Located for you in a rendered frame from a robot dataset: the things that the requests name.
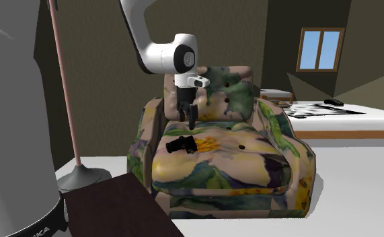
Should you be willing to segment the black and white patterned sheet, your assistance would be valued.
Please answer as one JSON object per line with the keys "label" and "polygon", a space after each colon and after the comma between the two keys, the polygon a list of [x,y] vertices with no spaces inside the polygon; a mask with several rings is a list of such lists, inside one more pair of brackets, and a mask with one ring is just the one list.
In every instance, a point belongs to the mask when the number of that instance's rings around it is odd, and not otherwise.
{"label": "black and white patterned sheet", "polygon": [[283,110],[287,116],[296,119],[305,119],[310,116],[363,114],[363,112],[346,110],[328,104],[292,104]]}

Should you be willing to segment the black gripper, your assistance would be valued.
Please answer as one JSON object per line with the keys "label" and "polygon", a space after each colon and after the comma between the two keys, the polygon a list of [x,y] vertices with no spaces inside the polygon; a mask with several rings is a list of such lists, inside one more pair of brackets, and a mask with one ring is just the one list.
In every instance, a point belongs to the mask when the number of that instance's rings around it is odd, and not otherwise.
{"label": "black gripper", "polygon": [[196,88],[177,87],[176,93],[180,121],[185,121],[188,111],[189,130],[194,130],[196,119],[198,118],[198,106],[196,104],[192,104],[196,98]]}

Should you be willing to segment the black binoculars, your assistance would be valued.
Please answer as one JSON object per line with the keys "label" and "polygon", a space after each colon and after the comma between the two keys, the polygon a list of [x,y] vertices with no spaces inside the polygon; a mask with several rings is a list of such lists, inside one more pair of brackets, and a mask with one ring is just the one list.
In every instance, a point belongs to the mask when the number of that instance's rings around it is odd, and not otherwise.
{"label": "black binoculars", "polygon": [[197,144],[192,135],[188,137],[179,136],[177,139],[166,143],[165,146],[169,154],[179,150],[185,150],[187,154],[193,154],[198,151]]}

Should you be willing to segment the floor lamp with pink pole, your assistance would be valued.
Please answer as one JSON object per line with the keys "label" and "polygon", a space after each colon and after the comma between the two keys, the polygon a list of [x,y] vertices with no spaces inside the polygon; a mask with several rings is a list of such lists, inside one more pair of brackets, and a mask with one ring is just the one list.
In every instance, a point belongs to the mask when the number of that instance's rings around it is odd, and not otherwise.
{"label": "floor lamp with pink pole", "polygon": [[57,11],[59,9],[57,0],[46,0],[50,11],[54,41],[56,44],[56,53],[59,61],[59,69],[61,75],[61,81],[63,85],[63,93],[65,97],[65,106],[67,110],[67,118],[69,122],[69,129],[71,134],[71,142],[73,146],[73,153],[75,159],[75,166],[72,171],[58,179],[58,187],[62,192],[69,192],[76,189],[80,189],[97,182],[110,179],[112,175],[110,172],[103,168],[88,168],[85,166],[79,155],[79,149],[77,146],[76,132],[73,125],[73,115],[71,108],[71,100],[67,85],[67,74],[65,69],[65,62],[61,49],[61,40],[59,33],[59,23],[57,19]]}

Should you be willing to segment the wooden framed window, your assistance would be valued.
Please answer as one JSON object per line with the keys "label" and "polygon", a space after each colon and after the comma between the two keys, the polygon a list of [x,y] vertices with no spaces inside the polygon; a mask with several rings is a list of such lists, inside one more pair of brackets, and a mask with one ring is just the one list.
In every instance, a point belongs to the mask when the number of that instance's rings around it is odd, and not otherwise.
{"label": "wooden framed window", "polygon": [[345,28],[302,28],[296,72],[337,72],[344,33]]}

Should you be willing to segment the white bed with wooden frame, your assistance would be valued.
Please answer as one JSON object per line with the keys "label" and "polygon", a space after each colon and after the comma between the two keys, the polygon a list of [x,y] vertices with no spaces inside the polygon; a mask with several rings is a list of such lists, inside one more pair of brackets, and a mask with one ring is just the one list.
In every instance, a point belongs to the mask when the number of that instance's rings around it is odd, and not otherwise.
{"label": "white bed with wooden frame", "polygon": [[[294,104],[324,104],[298,102]],[[384,110],[355,104],[337,106],[363,114],[288,116],[295,135],[300,139],[384,139]]]}

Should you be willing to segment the dark brown robot stand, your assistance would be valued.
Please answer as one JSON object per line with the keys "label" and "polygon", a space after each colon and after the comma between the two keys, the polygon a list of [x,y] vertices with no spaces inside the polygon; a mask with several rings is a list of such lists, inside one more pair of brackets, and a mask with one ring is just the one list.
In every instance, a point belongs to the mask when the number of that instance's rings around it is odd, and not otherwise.
{"label": "dark brown robot stand", "polygon": [[131,172],[63,197],[72,237],[184,237]]}

